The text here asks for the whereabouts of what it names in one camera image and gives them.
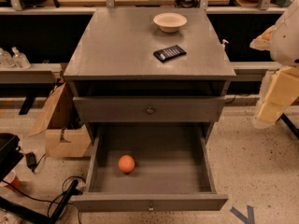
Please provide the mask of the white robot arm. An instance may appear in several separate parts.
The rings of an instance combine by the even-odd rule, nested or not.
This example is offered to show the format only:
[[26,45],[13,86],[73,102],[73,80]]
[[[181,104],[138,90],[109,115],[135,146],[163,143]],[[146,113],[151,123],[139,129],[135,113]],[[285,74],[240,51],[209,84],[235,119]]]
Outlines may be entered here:
[[299,0],[293,1],[249,46],[269,50],[271,59],[281,64],[276,72],[266,72],[260,88],[252,124],[264,129],[273,126],[299,97]]

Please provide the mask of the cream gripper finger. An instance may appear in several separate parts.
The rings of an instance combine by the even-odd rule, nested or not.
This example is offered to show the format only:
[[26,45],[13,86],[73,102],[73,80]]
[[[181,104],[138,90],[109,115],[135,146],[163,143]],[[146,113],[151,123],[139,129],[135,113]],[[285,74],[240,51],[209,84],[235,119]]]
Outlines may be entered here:
[[283,66],[276,72],[267,71],[263,77],[252,124],[265,129],[273,126],[299,97],[299,69]]

